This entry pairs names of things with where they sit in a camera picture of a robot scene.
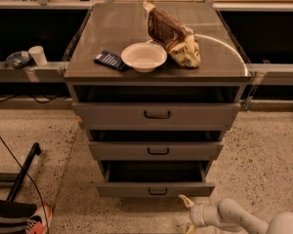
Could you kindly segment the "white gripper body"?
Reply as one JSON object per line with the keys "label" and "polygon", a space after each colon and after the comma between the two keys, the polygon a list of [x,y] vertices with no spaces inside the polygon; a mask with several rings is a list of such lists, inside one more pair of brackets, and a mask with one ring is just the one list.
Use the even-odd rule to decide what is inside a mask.
{"label": "white gripper body", "polygon": [[218,208],[212,205],[195,204],[190,208],[189,218],[196,227],[218,226],[221,223]]}

